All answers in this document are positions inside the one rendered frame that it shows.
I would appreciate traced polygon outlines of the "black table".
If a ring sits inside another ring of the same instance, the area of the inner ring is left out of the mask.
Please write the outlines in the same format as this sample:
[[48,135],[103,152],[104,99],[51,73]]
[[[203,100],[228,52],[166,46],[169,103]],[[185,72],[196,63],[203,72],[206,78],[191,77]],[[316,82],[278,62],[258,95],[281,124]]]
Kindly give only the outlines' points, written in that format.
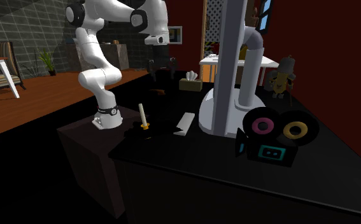
[[111,152],[129,224],[361,224],[361,158],[325,125],[291,167],[236,157],[204,133],[124,139]]

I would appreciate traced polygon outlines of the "yellow banana figure with hat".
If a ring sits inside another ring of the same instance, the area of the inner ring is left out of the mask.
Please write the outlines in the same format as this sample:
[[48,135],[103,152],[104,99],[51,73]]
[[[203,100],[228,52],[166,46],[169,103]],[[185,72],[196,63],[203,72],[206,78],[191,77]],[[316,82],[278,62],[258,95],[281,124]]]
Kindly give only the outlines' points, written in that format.
[[264,90],[272,91],[272,98],[284,98],[284,92],[289,88],[290,105],[292,106],[291,90],[294,86],[296,75],[294,74],[295,59],[289,55],[280,60],[278,67],[267,74]]

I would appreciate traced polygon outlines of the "green potted plant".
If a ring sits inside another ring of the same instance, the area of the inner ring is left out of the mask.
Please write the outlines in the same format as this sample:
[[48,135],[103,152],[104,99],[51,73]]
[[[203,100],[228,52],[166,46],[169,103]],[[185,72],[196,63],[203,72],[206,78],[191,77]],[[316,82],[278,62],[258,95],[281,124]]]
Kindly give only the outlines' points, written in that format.
[[52,52],[46,51],[44,48],[42,51],[38,49],[39,59],[41,59],[44,63],[50,76],[56,75],[56,70],[54,68],[53,59],[52,59]]

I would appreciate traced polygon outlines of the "large white grey stand appliance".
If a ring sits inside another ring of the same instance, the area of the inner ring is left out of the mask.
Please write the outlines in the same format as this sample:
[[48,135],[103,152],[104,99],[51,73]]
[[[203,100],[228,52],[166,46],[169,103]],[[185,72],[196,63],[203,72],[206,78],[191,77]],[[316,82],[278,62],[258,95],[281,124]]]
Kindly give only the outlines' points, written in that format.
[[[248,0],[223,2],[218,70],[214,87],[206,94],[199,109],[199,127],[207,134],[235,138],[247,112],[264,105],[255,95],[264,47],[261,34],[245,25]],[[241,87],[235,88],[241,45],[248,47]]]

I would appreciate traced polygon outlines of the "cream candle with yellow holder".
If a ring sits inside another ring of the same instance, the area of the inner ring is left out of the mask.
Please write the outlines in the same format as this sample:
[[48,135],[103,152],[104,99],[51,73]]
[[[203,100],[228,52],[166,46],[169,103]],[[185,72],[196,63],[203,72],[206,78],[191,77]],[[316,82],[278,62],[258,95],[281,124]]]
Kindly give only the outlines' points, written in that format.
[[138,104],[138,107],[139,107],[139,112],[140,112],[141,121],[142,121],[141,127],[142,127],[144,130],[147,130],[147,129],[149,128],[149,125],[150,125],[150,124],[146,121],[146,115],[145,115],[145,112],[144,112],[143,104],[142,104],[142,103],[139,103],[139,104]]

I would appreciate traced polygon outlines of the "dark robot stand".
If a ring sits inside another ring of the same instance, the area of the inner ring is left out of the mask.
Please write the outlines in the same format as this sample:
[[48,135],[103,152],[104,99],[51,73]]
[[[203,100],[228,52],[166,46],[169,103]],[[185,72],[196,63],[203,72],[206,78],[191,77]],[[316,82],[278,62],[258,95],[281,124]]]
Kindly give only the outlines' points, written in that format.
[[123,122],[114,129],[99,130],[88,116],[57,129],[76,182],[115,218],[125,211],[115,163],[108,153],[123,139],[124,132],[140,121],[137,111],[120,108]]

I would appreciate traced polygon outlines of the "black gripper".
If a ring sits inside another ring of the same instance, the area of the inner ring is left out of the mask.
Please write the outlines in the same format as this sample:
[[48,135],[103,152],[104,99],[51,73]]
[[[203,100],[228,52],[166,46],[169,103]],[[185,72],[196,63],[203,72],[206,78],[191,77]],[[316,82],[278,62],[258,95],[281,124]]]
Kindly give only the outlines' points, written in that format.
[[156,82],[155,68],[167,66],[170,70],[170,78],[173,80],[177,68],[177,59],[175,57],[170,58],[168,45],[154,45],[153,60],[149,60],[147,66],[147,70],[151,74],[154,82]]

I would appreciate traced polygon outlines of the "blue window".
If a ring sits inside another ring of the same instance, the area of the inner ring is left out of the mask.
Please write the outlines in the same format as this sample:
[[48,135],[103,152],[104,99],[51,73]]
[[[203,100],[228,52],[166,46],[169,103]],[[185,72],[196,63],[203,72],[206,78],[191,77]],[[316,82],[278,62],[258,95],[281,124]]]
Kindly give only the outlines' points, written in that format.
[[256,26],[256,30],[261,34],[265,35],[268,33],[270,19],[273,10],[274,0],[261,0],[260,11],[259,11],[259,21]]

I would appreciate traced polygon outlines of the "framed wall picture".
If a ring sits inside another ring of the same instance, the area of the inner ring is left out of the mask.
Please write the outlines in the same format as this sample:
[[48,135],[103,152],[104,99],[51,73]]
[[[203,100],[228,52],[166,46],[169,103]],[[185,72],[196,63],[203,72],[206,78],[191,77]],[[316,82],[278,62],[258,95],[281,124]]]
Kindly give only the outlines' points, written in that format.
[[169,26],[169,43],[172,45],[181,45],[183,36],[182,26]]

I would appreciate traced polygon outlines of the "patterned door with wooden frame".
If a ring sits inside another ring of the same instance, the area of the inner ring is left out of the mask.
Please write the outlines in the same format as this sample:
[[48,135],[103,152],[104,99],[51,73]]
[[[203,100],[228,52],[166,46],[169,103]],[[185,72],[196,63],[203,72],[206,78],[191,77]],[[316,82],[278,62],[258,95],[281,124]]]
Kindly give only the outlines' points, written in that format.
[[220,43],[221,15],[224,0],[206,1],[204,56],[215,54]]

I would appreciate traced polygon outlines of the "white flat remote control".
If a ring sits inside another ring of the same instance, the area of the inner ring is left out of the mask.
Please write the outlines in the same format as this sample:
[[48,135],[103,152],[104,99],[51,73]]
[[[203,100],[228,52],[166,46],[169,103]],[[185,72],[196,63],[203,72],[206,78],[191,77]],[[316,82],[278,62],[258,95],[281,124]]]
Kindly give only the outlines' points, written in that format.
[[194,117],[195,117],[194,113],[188,113],[188,112],[184,113],[181,120],[178,122],[178,124],[176,126],[180,130],[177,132],[174,132],[174,134],[178,135],[178,136],[186,136]]

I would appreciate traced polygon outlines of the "brown stone sideboard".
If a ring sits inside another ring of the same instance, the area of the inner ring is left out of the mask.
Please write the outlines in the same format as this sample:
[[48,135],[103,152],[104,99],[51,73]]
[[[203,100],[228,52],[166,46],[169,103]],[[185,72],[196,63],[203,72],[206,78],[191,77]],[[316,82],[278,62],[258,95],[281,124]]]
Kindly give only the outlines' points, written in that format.
[[[83,58],[80,47],[74,42],[74,39],[66,38],[65,43],[67,61],[72,71],[84,71],[96,68]],[[126,44],[100,43],[100,47],[110,64],[121,71],[129,68]]]

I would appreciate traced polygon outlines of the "olive tissue box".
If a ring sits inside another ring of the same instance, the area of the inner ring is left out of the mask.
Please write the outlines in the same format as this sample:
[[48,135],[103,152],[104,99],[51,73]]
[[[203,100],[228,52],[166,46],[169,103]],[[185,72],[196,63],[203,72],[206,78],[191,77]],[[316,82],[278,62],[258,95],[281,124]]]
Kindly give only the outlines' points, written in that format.
[[198,74],[194,71],[186,73],[186,78],[179,81],[179,89],[185,91],[200,92],[202,90],[202,80],[197,79]]

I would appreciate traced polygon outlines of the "white background table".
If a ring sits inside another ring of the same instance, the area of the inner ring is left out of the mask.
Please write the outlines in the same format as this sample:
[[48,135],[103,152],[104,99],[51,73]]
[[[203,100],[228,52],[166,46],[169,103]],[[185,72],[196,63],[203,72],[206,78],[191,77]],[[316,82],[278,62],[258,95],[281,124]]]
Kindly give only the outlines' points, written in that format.
[[[218,66],[218,56],[215,54],[208,55],[207,57],[203,58],[199,65],[202,66],[202,74],[201,79],[203,82],[214,82],[215,75],[217,73],[217,66]],[[259,76],[259,85],[262,86],[264,82],[265,70],[267,68],[277,68],[279,64],[265,56],[262,57],[261,62],[261,73]]]

